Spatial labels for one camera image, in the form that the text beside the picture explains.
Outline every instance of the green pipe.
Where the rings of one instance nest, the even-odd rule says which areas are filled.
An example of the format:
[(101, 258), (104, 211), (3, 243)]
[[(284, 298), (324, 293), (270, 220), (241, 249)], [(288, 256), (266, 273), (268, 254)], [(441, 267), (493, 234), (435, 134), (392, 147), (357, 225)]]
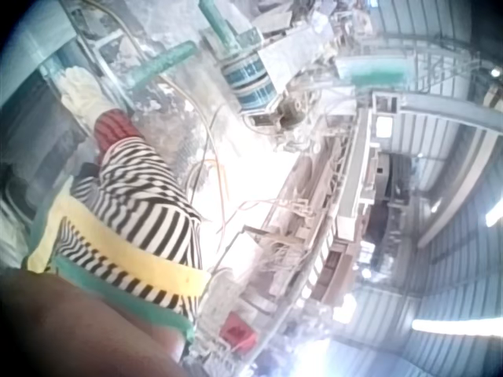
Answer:
[(238, 53), (241, 50), (237, 42), (236, 35), (233, 33), (226, 19), (218, 11), (213, 0), (200, 0), (199, 9), (206, 17), (207, 22), (215, 31), (224, 47), (229, 53)]
[(127, 89), (146, 86), (150, 80), (167, 69), (180, 64), (197, 52), (196, 43), (187, 41), (160, 53), (157, 57), (143, 63), (140, 67), (133, 68), (126, 75)]

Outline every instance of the green stripe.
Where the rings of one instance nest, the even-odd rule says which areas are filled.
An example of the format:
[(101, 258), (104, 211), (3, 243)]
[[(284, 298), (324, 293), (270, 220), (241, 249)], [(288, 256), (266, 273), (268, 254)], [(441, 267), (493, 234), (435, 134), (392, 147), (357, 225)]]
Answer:
[(151, 302), (147, 302), (136, 296), (120, 290), (111, 284), (106, 283), (99, 277), (87, 272), (85, 269), (70, 262), (69, 260), (56, 256), (54, 259), (58, 275), (81, 287), (90, 293), (99, 294), (107, 302), (125, 309), (128, 313), (159, 326), (176, 328), (187, 339), (192, 342), (194, 339), (194, 326), (185, 318), (170, 309), (162, 308)]

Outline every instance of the worker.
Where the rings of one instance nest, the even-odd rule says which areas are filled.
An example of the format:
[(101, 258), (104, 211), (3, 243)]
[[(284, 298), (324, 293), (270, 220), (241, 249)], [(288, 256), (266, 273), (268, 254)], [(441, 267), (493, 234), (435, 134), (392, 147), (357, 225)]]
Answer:
[[(39, 237), (25, 265), (39, 274), (17, 271), (3, 278), (7, 313), (16, 320), (27, 313), (44, 318), (39, 331), (50, 340), (42, 336), (39, 345), (51, 349), (44, 360), (60, 357), (66, 363), (65, 353), (83, 351), (80, 364), (91, 368), (105, 357), (100, 350), (97, 358), (94, 347), (105, 348), (122, 363), (117, 365), (123, 375), (170, 375), (140, 372), (130, 357), (140, 355), (142, 364), (151, 357), (149, 368), (157, 368), (160, 354), (178, 362), (193, 339), (208, 281), (200, 216), (163, 159), (87, 70), (67, 69), (58, 86), (63, 105), (94, 135), (98, 164), (84, 164), (37, 220), (33, 232)], [(149, 350), (157, 351), (149, 357)], [(101, 375), (96, 371), (79, 373)]]

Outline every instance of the red sleeve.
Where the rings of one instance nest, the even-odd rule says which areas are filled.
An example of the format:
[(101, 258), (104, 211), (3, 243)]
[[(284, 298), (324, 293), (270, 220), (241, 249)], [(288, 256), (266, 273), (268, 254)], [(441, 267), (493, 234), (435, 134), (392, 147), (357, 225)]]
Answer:
[(129, 117), (122, 110), (114, 109), (100, 115), (94, 126), (94, 136), (100, 149), (100, 160), (110, 147), (129, 137), (141, 137)]

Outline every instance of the white glove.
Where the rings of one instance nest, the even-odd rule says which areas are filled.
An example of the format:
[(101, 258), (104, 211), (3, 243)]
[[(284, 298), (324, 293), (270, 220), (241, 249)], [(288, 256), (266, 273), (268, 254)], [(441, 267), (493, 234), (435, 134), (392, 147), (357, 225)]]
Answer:
[(61, 103), (91, 130), (101, 114), (118, 108), (105, 97), (100, 84), (85, 68), (68, 68), (57, 84), (63, 94)]

